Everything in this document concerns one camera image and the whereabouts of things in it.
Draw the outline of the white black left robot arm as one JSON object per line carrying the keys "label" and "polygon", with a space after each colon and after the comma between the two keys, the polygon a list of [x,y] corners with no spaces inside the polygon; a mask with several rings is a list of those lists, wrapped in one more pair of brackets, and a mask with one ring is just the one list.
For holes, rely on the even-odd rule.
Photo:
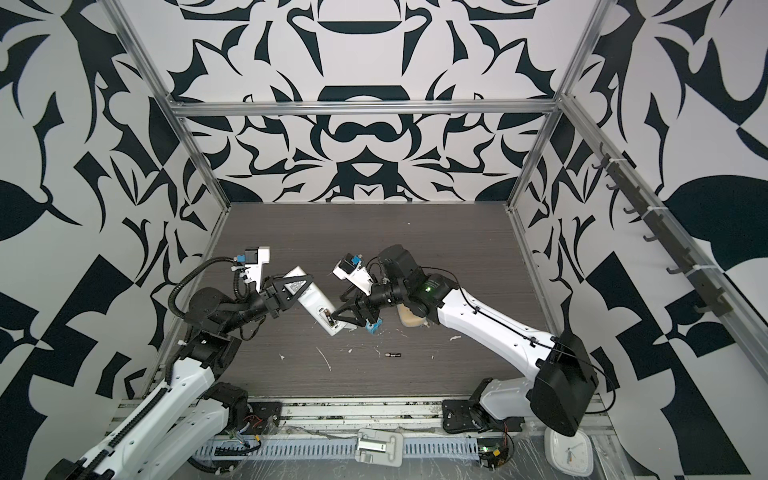
{"label": "white black left robot arm", "polygon": [[221,381],[237,354],[237,332],[250,322],[277,318],[314,283],[312,276],[278,276],[240,297],[206,287],[172,312],[196,333],[178,349],[163,380],[142,403],[80,459],[60,460],[50,479],[168,479],[217,434],[246,427],[248,394]]}

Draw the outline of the white remote control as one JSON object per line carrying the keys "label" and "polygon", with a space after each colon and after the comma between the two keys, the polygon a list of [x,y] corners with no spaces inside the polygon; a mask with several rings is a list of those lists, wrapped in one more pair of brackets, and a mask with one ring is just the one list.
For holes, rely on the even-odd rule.
{"label": "white remote control", "polygon": [[[285,276],[307,274],[300,266],[296,266],[290,270]],[[335,307],[328,297],[313,284],[306,290],[306,292],[298,298],[298,303],[310,314],[310,316],[330,335],[335,336],[337,333],[344,329],[341,322],[337,322],[335,327],[329,327],[322,321],[320,310],[328,309],[335,311]]]}

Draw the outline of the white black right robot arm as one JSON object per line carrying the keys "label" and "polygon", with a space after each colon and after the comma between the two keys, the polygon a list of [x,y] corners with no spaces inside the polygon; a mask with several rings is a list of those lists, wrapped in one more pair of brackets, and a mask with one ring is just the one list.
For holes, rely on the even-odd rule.
{"label": "white black right robot arm", "polygon": [[419,265],[400,244],[373,262],[379,276],[357,255],[347,254],[334,266],[334,275],[351,286],[332,319],[364,327],[379,320],[383,309],[402,307],[421,322],[473,339],[519,372],[511,380],[480,382],[460,432],[499,430],[511,418],[534,417],[560,435],[577,434],[605,374],[572,330],[553,334],[520,323],[478,300],[449,270]]}

